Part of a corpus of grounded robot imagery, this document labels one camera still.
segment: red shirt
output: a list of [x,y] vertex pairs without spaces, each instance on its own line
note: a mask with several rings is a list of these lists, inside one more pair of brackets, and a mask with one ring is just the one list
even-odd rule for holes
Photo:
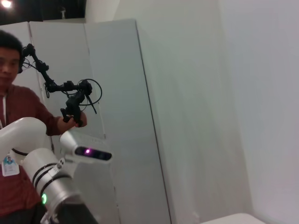
[[[29,88],[12,85],[6,96],[6,124],[3,115],[3,97],[0,98],[0,120],[4,126],[20,118],[33,117],[47,126],[47,135],[59,135],[57,122]],[[24,169],[20,173],[3,177],[0,165],[0,217],[21,209],[29,209],[41,201]]]

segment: ceiling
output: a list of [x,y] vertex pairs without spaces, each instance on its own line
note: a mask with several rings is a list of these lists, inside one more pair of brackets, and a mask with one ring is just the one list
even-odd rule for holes
[[0,4],[0,25],[62,19],[60,12],[65,8],[65,18],[84,18],[86,0],[11,0],[12,7]]

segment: white lanyard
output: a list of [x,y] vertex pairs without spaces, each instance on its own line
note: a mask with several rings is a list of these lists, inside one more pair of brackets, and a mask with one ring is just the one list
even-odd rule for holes
[[[6,95],[3,97],[3,116],[4,116],[4,125],[6,125]],[[0,120],[0,129],[3,128],[2,122]]]

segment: green indicator light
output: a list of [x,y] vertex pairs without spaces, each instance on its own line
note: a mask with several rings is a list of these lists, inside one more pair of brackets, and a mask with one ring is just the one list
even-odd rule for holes
[[46,204],[46,202],[47,202],[47,196],[46,196],[46,194],[43,194],[42,195],[42,203]]

